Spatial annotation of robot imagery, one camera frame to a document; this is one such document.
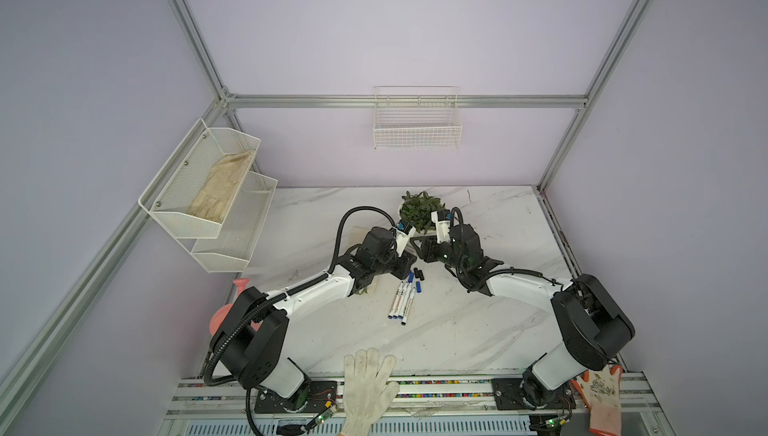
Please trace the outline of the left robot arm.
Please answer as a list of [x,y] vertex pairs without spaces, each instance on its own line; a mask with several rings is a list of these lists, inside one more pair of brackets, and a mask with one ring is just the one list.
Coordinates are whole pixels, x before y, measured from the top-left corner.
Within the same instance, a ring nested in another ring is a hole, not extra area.
[[334,256],[329,271],[269,293],[255,287],[243,290],[212,335],[204,384],[237,382],[246,390],[264,389],[284,400],[304,397],[310,378],[282,355],[289,324],[361,292],[378,275],[407,278],[416,261],[406,251],[414,235],[413,228],[375,226],[362,243]]

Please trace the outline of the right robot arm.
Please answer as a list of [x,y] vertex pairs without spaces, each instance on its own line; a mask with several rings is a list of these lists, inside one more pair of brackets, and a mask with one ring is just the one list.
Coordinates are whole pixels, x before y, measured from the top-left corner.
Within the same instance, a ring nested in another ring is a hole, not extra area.
[[506,266],[487,256],[469,224],[438,224],[435,235],[414,243],[426,263],[440,262],[469,293],[508,298],[550,312],[560,341],[524,371],[517,399],[539,409],[568,381],[603,369],[636,334],[633,323],[591,274],[551,278],[542,272]]

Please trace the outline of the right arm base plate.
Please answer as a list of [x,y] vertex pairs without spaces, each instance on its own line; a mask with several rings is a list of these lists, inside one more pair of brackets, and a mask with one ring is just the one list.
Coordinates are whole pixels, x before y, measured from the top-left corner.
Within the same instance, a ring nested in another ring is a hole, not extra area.
[[498,410],[565,410],[575,405],[574,392],[565,385],[548,390],[534,379],[494,378],[492,395]]

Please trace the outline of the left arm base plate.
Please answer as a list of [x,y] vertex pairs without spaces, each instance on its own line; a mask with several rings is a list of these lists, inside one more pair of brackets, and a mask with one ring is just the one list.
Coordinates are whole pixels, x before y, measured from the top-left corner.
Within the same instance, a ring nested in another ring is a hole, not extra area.
[[334,402],[337,392],[338,383],[332,380],[311,380],[288,398],[266,388],[256,388],[251,407],[256,414],[315,414]]

